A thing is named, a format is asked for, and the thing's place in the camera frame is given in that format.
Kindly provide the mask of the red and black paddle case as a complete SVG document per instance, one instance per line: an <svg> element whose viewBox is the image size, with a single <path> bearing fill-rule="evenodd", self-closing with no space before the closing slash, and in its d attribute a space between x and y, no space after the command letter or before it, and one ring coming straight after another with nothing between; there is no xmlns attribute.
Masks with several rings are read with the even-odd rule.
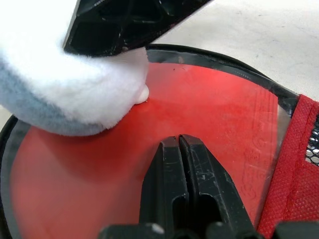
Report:
<svg viewBox="0 0 319 239"><path fill-rule="evenodd" d="M257 225L252 224L255 239L319 239L319 103L218 53L157 44L148 47L148 56L150 65L191 65L240 76L278 98L277 147L260 218ZM5 169L3 161L5 155L13 158L6 146L18 122L38 128L13 115L0 132L0 239L19 235L8 195L10 170ZM200 239L189 225L188 216L189 208L186 227L175 234L175 239ZM164 239L164 230L157 224L140 223L138 218L135 224L108 224L96 239Z"/></svg>

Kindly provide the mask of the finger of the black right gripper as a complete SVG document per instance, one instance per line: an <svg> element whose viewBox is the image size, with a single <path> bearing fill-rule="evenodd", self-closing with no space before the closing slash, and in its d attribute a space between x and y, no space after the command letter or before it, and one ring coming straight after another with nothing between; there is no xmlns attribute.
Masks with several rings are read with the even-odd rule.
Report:
<svg viewBox="0 0 319 239"><path fill-rule="evenodd" d="M64 51L91 57L143 48L213 0L77 0Z"/></svg>

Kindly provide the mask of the white and blue plush ball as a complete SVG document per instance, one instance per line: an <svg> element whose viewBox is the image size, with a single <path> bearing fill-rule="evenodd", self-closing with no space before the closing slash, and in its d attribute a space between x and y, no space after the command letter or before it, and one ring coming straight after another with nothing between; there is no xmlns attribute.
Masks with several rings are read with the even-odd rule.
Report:
<svg viewBox="0 0 319 239"><path fill-rule="evenodd" d="M144 48L92 58L62 49L67 25L0 26L0 105L45 131L87 136L148 99Z"/></svg>

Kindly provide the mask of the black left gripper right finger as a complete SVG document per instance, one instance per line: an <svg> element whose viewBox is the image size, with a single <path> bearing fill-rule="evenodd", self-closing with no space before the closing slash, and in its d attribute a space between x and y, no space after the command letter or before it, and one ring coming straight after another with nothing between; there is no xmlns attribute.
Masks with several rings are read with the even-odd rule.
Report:
<svg viewBox="0 0 319 239"><path fill-rule="evenodd" d="M255 229L236 186L205 144L180 135L189 190L188 223L200 239L255 239Z"/></svg>

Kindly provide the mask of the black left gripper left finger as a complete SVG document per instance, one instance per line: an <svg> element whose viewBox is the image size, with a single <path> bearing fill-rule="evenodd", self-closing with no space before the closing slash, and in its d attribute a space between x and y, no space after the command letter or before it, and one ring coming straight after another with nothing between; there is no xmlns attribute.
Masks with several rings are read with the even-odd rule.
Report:
<svg viewBox="0 0 319 239"><path fill-rule="evenodd" d="M164 239L186 227L189 193L181 151L176 137L160 142L143 179L140 223L153 223L164 230Z"/></svg>

